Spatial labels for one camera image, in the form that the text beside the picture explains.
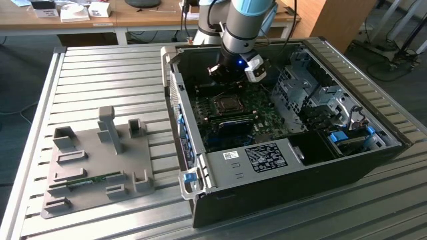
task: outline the floor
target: floor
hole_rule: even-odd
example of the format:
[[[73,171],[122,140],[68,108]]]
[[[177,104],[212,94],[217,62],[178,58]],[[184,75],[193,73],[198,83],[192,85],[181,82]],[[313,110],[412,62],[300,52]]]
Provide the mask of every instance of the floor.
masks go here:
[[[375,26],[379,23],[387,8],[385,6],[383,9],[372,11],[367,19],[368,24]],[[399,12],[393,14],[389,24],[384,27],[376,38],[379,42],[385,39],[385,34],[401,15]],[[416,20],[409,22],[396,39],[397,42],[404,41],[405,36],[408,36],[417,23]],[[145,32],[137,37],[144,42],[148,42],[154,37],[152,43],[168,43],[173,34],[174,31],[164,31],[158,32],[154,37],[154,32]],[[427,30],[424,28],[413,41],[412,48],[417,49],[425,39]],[[38,100],[53,49],[60,46],[61,42],[56,36],[9,37],[5,44],[0,46],[1,113],[16,112]],[[383,61],[380,56],[360,47],[348,51],[345,55],[363,71],[365,71],[369,65]],[[393,82],[376,82],[417,120],[427,125],[427,97],[424,97],[427,88],[427,83],[424,83],[427,75],[425,55],[421,55],[420,59],[423,60],[420,66],[399,80]],[[385,79],[407,73],[404,69],[389,73],[385,65],[379,65],[372,71],[376,77]],[[30,107],[22,113],[29,120],[33,118],[34,111],[36,107]],[[6,185],[14,181],[29,129],[29,123],[18,114],[10,116],[0,115],[0,223],[12,190],[12,187]]]

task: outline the slotted metal surface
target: slotted metal surface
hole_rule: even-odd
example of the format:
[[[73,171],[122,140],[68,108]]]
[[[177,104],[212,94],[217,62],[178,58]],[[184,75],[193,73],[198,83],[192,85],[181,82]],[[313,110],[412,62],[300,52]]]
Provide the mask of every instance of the slotted metal surface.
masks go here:
[[[56,56],[57,63],[52,65],[45,118],[38,138],[32,143],[33,155],[26,165],[21,165],[29,170],[28,177],[22,179],[21,198],[12,196],[18,199],[17,208],[12,209],[14,205],[9,203],[0,239],[424,238],[425,128],[325,42],[319,39],[309,42],[415,143],[397,159],[352,185],[237,220],[192,229],[190,208],[178,189],[178,162],[161,92],[161,73],[148,67],[160,63],[161,47],[69,48],[65,54]],[[106,105],[116,107],[116,124],[134,118],[146,123],[156,192],[45,220],[40,211],[53,130],[60,126],[70,126],[74,131],[97,128],[96,109]]]

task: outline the small circuit board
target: small circuit board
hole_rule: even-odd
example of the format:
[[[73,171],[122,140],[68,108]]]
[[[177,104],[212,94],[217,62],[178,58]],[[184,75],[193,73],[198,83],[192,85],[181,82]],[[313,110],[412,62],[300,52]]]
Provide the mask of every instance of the small circuit board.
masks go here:
[[[206,152],[283,139],[284,127],[270,90],[241,83],[216,96],[190,97],[190,106]]]

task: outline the barcode label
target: barcode label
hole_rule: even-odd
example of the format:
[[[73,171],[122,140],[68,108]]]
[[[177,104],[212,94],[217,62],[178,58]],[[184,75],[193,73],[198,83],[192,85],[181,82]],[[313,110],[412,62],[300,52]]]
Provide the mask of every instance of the barcode label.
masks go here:
[[[100,26],[112,26],[112,23],[93,23],[94,27],[100,27]]]
[[[224,159],[225,160],[236,159],[236,158],[238,158],[238,153],[236,151],[224,153]]]

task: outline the wooden cabinet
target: wooden cabinet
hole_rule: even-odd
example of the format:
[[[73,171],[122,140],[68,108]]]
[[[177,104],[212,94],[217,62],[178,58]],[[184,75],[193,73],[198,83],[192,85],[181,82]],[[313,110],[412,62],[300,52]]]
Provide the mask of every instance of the wooden cabinet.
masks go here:
[[[295,0],[281,2],[295,9]],[[301,20],[293,38],[325,37],[344,53],[375,3],[376,0],[297,0]]]

